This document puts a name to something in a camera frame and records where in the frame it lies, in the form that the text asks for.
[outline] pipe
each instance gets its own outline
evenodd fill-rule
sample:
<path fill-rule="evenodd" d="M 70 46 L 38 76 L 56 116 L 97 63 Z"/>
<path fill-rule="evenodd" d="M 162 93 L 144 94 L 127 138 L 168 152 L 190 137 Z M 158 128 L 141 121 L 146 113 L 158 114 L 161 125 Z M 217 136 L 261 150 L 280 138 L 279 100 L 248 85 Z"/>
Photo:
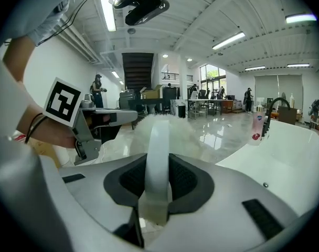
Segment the pipe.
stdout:
<path fill-rule="evenodd" d="M 267 119 L 267 124 L 268 124 L 267 129 L 269 128 L 269 125 L 270 125 L 271 112 L 272 112 L 272 110 L 273 110 L 273 106 L 274 106 L 274 104 L 275 104 L 277 101 L 285 102 L 286 105 L 287 105 L 287 107 L 288 107 L 288 110 L 290 110 L 290 104 L 289 104 L 289 102 L 288 102 L 287 100 L 285 100 L 285 99 L 282 98 L 282 97 L 278 97 L 278 98 L 274 99 L 274 100 L 271 102 L 270 107 L 269 107 L 269 113 L 268 113 L 268 119 Z"/>

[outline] gray sleeve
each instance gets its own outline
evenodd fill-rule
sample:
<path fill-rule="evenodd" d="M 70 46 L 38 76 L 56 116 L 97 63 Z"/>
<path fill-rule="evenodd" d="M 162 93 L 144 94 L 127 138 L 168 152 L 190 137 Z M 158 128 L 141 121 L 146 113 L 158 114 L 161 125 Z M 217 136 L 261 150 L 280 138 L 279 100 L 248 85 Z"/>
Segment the gray sleeve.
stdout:
<path fill-rule="evenodd" d="M 36 46 L 38 46 L 43 39 L 51 35 L 53 28 L 59 23 L 63 14 L 68 10 L 69 2 L 70 0 L 63 0 L 40 26 L 27 34 Z"/>

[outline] cardboard box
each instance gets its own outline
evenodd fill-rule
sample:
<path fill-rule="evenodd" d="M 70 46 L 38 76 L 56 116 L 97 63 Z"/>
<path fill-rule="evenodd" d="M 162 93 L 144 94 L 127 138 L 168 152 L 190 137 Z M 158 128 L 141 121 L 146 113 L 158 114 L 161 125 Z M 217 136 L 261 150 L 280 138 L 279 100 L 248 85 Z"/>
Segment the cardboard box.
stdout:
<path fill-rule="evenodd" d="M 29 143 L 31 147 L 37 152 L 38 155 L 48 156 L 53 159 L 57 168 L 60 168 L 60 162 L 57 158 L 56 152 L 51 144 L 44 143 L 30 138 Z"/>
<path fill-rule="evenodd" d="M 162 85 L 157 85 L 153 90 L 146 90 L 142 93 L 145 99 L 158 99 L 161 97 Z"/>

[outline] fluorescent light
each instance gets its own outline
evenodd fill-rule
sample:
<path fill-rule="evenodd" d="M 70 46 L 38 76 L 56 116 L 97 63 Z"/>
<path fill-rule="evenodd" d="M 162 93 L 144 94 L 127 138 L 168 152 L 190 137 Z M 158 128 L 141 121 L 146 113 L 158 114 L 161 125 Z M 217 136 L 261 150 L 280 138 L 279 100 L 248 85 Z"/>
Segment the fluorescent light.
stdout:
<path fill-rule="evenodd" d="M 251 70 L 258 70 L 258 69 L 265 69 L 265 66 L 256 66 L 256 67 L 250 67 L 246 68 L 246 71 L 251 71 Z"/>
<path fill-rule="evenodd" d="M 116 26 L 115 26 L 113 6 L 109 3 L 109 0 L 100 0 L 100 1 L 101 1 L 103 14 L 105 16 L 107 29 L 110 32 L 115 32 Z"/>
<path fill-rule="evenodd" d="M 287 67 L 309 67 L 310 64 L 292 64 L 292 65 L 287 65 Z"/>
<path fill-rule="evenodd" d="M 225 41 L 220 42 L 219 44 L 215 45 L 212 49 L 216 50 L 218 48 L 221 48 L 224 45 L 227 45 L 227 44 L 229 44 L 229 43 L 231 43 L 231 42 L 233 42 L 233 41 L 235 41 L 235 40 L 237 40 L 237 39 L 239 39 L 241 37 L 244 37 L 244 36 L 245 36 L 245 34 L 243 32 L 240 32 L 240 33 L 238 33 L 238 34 L 226 39 Z"/>
<path fill-rule="evenodd" d="M 115 71 L 112 71 L 112 74 L 116 77 L 119 78 L 118 74 Z"/>
<path fill-rule="evenodd" d="M 305 22 L 308 20 L 317 20 L 317 18 L 313 14 L 299 14 L 285 17 L 286 23 L 298 23 Z"/>

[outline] cable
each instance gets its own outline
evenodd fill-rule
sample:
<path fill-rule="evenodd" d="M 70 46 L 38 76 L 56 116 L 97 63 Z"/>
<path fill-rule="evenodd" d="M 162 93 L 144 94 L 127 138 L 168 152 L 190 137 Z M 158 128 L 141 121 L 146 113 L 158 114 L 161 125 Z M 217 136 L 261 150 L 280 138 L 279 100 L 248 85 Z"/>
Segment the cable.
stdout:
<path fill-rule="evenodd" d="M 59 35 L 60 33 L 64 32 L 67 28 L 69 28 L 69 27 L 75 22 L 75 19 L 76 19 L 77 14 L 79 13 L 79 10 L 82 8 L 82 6 L 83 6 L 87 1 L 88 1 L 88 0 L 83 0 L 83 1 L 80 3 L 80 6 L 78 6 L 78 7 L 72 12 L 72 14 L 71 14 L 70 18 L 68 19 L 68 21 L 66 21 L 66 23 L 64 23 L 64 24 L 60 27 L 60 29 L 62 28 L 60 31 L 56 31 L 54 34 L 52 34 L 52 35 L 49 36 L 48 38 L 46 38 L 46 39 L 42 40 L 41 42 L 39 42 L 38 45 L 41 45 L 41 44 L 45 43 L 46 41 L 50 40 L 50 39 L 53 38 L 54 36 Z M 75 16 L 74 16 L 74 18 L 73 18 L 71 24 L 70 24 L 70 25 L 67 25 L 67 24 L 71 21 L 73 15 L 75 15 Z"/>
<path fill-rule="evenodd" d="M 27 134 L 26 134 L 27 136 L 28 136 L 29 133 L 30 133 L 31 126 L 33 126 L 34 120 L 35 120 L 38 116 L 40 116 L 40 115 L 43 115 L 43 114 L 42 114 L 42 113 L 39 113 L 39 114 L 35 115 L 34 118 L 32 119 L 32 121 L 31 121 L 31 123 L 30 123 L 30 125 L 29 125 L 29 128 L 28 128 L 28 132 L 27 132 Z"/>
<path fill-rule="evenodd" d="M 47 119 L 48 117 L 47 116 L 44 116 L 42 118 L 40 118 L 33 126 L 32 130 L 28 133 L 27 137 L 25 138 L 25 142 L 24 143 L 28 143 L 31 135 L 35 132 L 35 130 L 38 128 L 38 126 Z"/>

